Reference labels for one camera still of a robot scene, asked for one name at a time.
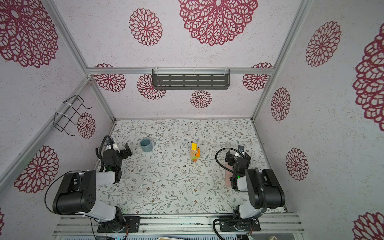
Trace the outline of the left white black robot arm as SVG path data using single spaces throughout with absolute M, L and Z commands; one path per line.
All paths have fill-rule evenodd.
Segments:
M 96 170 L 71 172 L 63 176 L 53 200 L 53 213 L 57 215 L 82 215 L 95 220 L 99 233 L 120 233 L 129 229 L 122 210 L 102 202 L 97 197 L 97 187 L 118 184 L 122 178 L 122 163 L 132 155 L 128 144 L 122 150 L 116 144 L 102 154 L 102 172 Z

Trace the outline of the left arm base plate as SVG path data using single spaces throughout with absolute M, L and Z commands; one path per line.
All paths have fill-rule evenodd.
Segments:
M 109 222 L 99 223 L 97 233 L 137 233 L 141 217 L 123 217 Z

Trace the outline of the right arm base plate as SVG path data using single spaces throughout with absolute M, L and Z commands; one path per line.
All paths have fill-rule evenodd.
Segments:
M 259 219 L 234 219 L 229 216 L 220 216 L 219 225 L 221 232 L 259 232 L 261 226 Z

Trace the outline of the yellow wooden block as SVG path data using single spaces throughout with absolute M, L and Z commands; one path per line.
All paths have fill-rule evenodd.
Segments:
M 197 149 L 198 149 L 197 144 L 192 143 L 191 150 L 192 150 L 192 151 L 197 151 Z

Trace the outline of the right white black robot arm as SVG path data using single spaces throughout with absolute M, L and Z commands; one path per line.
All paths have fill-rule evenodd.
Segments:
M 250 169 L 251 157 L 240 150 L 234 154 L 228 150 L 225 163 L 227 186 L 248 193 L 248 200 L 233 210 L 234 219 L 256 219 L 285 206 L 286 197 L 273 170 Z

